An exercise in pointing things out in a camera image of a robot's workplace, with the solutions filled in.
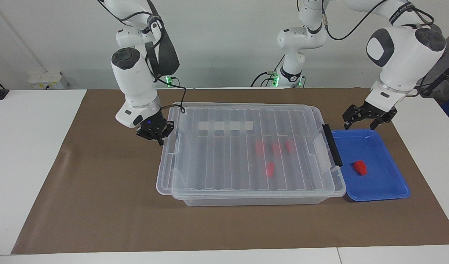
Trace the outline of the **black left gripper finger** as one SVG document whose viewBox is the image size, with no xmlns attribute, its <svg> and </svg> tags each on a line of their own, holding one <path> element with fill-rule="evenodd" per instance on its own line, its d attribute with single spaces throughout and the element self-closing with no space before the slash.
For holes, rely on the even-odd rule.
<svg viewBox="0 0 449 264">
<path fill-rule="evenodd" d="M 350 105 L 343 113 L 344 129 L 348 130 L 352 124 L 361 120 L 361 108 L 355 105 Z"/>
<path fill-rule="evenodd" d="M 370 129 L 376 130 L 376 128 L 379 125 L 382 125 L 383 123 L 391 122 L 391 120 L 394 118 L 394 116 L 396 114 L 397 114 L 397 110 L 390 110 L 389 112 L 384 113 L 382 115 L 377 115 L 376 118 L 370 124 Z"/>
</svg>

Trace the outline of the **brown table mat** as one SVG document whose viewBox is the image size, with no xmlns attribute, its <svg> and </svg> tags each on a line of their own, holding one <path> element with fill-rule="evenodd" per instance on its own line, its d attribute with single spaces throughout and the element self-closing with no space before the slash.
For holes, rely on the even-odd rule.
<svg viewBox="0 0 449 264">
<path fill-rule="evenodd" d="M 159 194 L 162 148 L 114 115 L 119 90 L 86 92 L 13 254 L 449 244 L 449 220 L 393 124 L 377 132 L 407 199 L 189 207 Z"/>
</svg>

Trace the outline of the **black stand leg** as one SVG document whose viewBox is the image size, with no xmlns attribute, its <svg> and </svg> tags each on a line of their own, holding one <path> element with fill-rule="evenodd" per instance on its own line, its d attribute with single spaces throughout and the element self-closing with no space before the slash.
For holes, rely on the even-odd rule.
<svg viewBox="0 0 449 264">
<path fill-rule="evenodd" d="M 419 95 L 422 95 L 423 97 L 429 97 L 438 85 L 440 85 L 443 81 L 448 79 L 449 79 L 449 67 L 444 72 L 442 72 L 442 74 L 439 75 L 439 77 L 437 77 L 433 82 L 425 85 L 423 84 L 419 85 L 419 87 L 417 88 L 417 92 L 419 93 Z"/>
</svg>

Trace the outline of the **white wall socket box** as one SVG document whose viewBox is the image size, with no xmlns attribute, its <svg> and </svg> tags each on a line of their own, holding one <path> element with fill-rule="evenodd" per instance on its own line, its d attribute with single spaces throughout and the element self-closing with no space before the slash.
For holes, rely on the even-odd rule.
<svg viewBox="0 0 449 264">
<path fill-rule="evenodd" d="M 66 89 L 68 81 L 60 71 L 29 72 L 28 84 L 33 89 Z"/>
</svg>

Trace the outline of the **blue plastic tray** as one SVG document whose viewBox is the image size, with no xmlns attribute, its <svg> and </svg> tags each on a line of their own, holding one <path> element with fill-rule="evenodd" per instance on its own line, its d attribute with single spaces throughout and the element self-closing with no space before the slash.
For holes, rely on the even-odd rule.
<svg viewBox="0 0 449 264">
<path fill-rule="evenodd" d="M 370 129 L 333 130 L 343 162 L 342 176 L 347 195 L 355 202 L 404 199 L 410 188 L 381 136 Z M 368 172 L 360 176 L 352 163 L 363 160 Z"/>
</svg>

